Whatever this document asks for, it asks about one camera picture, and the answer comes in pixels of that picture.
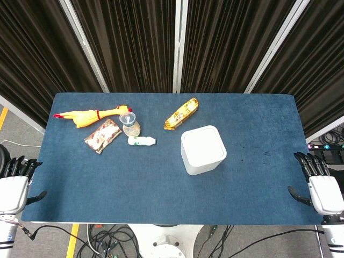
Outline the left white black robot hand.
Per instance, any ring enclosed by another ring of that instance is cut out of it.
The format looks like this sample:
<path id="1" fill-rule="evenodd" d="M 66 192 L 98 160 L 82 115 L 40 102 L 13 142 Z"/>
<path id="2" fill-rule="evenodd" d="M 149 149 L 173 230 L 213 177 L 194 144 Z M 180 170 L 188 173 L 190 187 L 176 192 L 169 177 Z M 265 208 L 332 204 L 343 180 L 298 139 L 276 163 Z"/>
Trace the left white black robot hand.
<path id="1" fill-rule="evenodd" d="M 9 160 L 1 170 L 1 215 L 19 214 L 47 195 L 47 191 L 43 191 L 37 196 L 28 196 L 33 174 L 41 165 L 37 159 L 24 161 L 24 156 Z"/>

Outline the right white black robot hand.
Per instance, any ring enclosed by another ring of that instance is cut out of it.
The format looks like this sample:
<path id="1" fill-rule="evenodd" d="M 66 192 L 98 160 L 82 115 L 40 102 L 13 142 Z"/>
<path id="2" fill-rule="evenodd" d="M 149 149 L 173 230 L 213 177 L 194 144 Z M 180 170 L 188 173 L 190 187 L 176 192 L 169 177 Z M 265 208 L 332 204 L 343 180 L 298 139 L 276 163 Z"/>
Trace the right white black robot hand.
<path id="1" fill-rule="evenodd" d="M 339 216 L 343 212 L 342 192 L 325 161 L 310 153 L 296 152 L 293 155 L 302 168 L 310 196 L 300 196 L 291 186 L 288 186 L 289 194 L 322 216 Z"/>

